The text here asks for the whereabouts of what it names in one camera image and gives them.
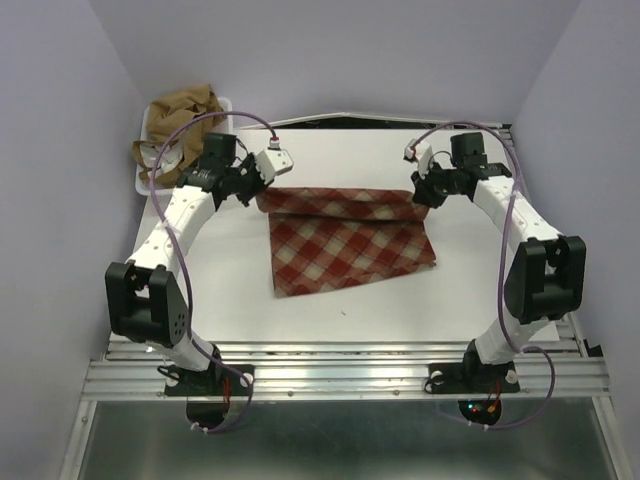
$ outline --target crumpled brown fabric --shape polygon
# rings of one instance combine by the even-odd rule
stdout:
[[[154,100],[149,106],[149,115],[147,116],[146,129],[149,140],[147,142],[135,141],[132,146],[136,163],[144,168],[144,171],[140,173],[140,179],[148,182],[151,172],[151,169],[147,168],[142,160],[141,144],[162,145],[175,130],[195,117],[204,113],[223,111],[220,103],[218,103],[218,98],[211,91],[209,85],[183,88]],[[179,135],[176,142],[185,135],[183,144],[184,158],[170,172],[158,175],[156,182],[165,188],[175,186],[182,171],[189,167],[202,153],[204,135],[224,120],[225,117],[207,118]]]

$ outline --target plaid cloth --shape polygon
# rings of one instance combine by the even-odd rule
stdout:
[[[326,292],[435,264],[424,231],[428,207],[398,190],[269,188],[276,297]]]

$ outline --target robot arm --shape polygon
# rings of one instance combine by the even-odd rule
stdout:
[[[454,168],[443,169],[432,162],[430,147],[420,159],[410,148],[405,151],[406,160],[418,163],[411,176],[413,201],[438,208],[449,195],[467,195],[502,232],[514,185],[511,173],[502,164],[488,163],[481,133],[451,137],[451,152]],[[563,236],[549,225],[519,192],[515,195],[508,239],[515,255],[504,284],[502,308],[506,332],[521,348],[549,321],[580,306],[586,247],[580,237]],[[514,370],[514,357],[496,320],[471,341],[461,363],[430,365],[431,371],[442,373],[430,393],[486,393],[496,381],[503,392],[519,391],[517,382],[506,381]]]
[[[245,205],[276,176],[293,168],[286,150],[268,148],[248,154],[234,166],[236,137],[210,133],[203,154],[186,169],[165,210],[167,223],[186,255],[200,229],[229,196]],[[215,366],[196,346],[219,358],[217,347],[188,332],[189,309],[178,287],[178,258],[165,225],[158,222],[143,245],[125,263],[112,263],[105,274],[111,329],[146,343],[175,366],[192,372]]]

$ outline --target white tabletop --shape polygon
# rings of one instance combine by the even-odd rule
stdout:
[[[278,187],[361,187],[412,191],[414,165],[402,161],[413,130],[280,130],[295,168]],[[434,151],[450,150],[451,131],[429,138]],[[244,130],[250,151],[268,133]],[[492,162],[502,148],[485,135]],[[438,160],[448,166],[446,156]],[[148,200],[136,248],[157,216]],[[372,285],[276,299],[267,216],[255,203],[227,201],[203,227],[187,257],[194,288],[193,327],[209,341],[380,342],[469,341],[496,317],[500,234],[466,197],[450,197],[427,216],[437,257],[433,269]],[[550,325],[535,340],[557,340]]]

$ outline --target light purple wall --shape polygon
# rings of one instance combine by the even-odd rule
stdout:
[[[143,102],[86,0],[0,2],[0,61],[0,478],[40,480],[106,343]]]
[[[514,127],[536,207],[587,242],[579,312],[602,342],[640,478],[640,2],[582,0]]]
[[[510,122],[579,0],[90,0],[147,100]]]

